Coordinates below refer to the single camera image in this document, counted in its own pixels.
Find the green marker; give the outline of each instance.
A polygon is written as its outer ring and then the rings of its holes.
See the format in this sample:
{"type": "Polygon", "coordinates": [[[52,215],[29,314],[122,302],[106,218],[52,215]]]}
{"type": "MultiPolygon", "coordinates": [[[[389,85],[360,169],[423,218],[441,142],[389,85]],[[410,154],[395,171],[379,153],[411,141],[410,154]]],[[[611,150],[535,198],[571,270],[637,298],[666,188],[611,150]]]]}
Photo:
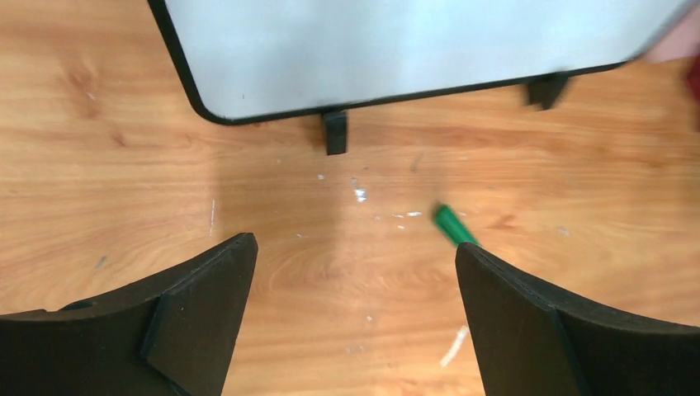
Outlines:
{"type": "Polygon", "coordinates": [[[481,246],[449,206],[438,204],[435,211],[433,211],[433,222],[455,246],[464,242],[471,242],[481,246]]]}

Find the red object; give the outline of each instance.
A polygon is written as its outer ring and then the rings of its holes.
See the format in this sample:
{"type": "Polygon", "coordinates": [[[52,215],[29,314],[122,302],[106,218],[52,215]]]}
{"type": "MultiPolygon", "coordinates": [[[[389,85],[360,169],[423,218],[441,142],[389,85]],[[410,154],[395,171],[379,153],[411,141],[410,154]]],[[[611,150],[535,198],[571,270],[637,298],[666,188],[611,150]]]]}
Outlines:
{"type": "Polygon", "coordinates": [[[693,59],[688,75],[685,76],[685,82],[688,84],[695,100],[700,101],[700,55],[693,59]]]}

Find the white board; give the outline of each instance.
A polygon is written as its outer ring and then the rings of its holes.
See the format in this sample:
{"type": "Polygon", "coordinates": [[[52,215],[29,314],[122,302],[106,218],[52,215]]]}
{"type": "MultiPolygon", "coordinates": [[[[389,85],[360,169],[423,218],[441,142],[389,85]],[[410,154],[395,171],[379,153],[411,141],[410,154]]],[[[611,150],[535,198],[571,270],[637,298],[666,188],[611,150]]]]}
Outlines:
{"type": "Polygon", "coordinates": [[[227,120],[616,64],[693,3],[154,2],[168,9],[202,104],[227,120]]]}

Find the wooden floor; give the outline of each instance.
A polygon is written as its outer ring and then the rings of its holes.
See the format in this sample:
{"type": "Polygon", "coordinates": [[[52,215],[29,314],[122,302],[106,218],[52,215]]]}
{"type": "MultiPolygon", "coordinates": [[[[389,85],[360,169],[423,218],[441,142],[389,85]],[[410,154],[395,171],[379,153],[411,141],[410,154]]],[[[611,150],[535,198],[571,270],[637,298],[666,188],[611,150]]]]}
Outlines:
{"type": "Polygon", "coordinates": [[[553,111],[517,87],[349,111],[350,151],[326,157],[317,117],[197,116],[146,2],[10,0],[0,314],[58,309],[249,231],[260,253],[225,395],[483,394],[469,338],[439,365],[466,324],[455,248],[427,215],[443,201],[526,271],[700,325],[684,66],[577,78],[553,111]]]}

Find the black leg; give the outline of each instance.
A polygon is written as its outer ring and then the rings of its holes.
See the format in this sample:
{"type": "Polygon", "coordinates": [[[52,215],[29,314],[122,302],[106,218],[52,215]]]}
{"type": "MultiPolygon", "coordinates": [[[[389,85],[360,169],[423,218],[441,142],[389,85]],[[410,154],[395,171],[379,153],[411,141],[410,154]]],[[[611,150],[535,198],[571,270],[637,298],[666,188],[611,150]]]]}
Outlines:
{"type": "Polygon", "coordinates": [[[552,73],[538,77],[525,84],[527,104],[539,105],[542,110],[551,109],[566,88],[569,76],[565,73],[552,73]]]}
{"type": "Polygon", "coordinates": [[[343,154],[348,151],[348,115],[344,111],[334,111],[321,115],[326,135],[326,153],[343,154]]]}
{"type": "Polygon", "coordinates": [[[596,303],[472,243],[456,272],[486,396],[698,394],[700,328],[596,303]]]}

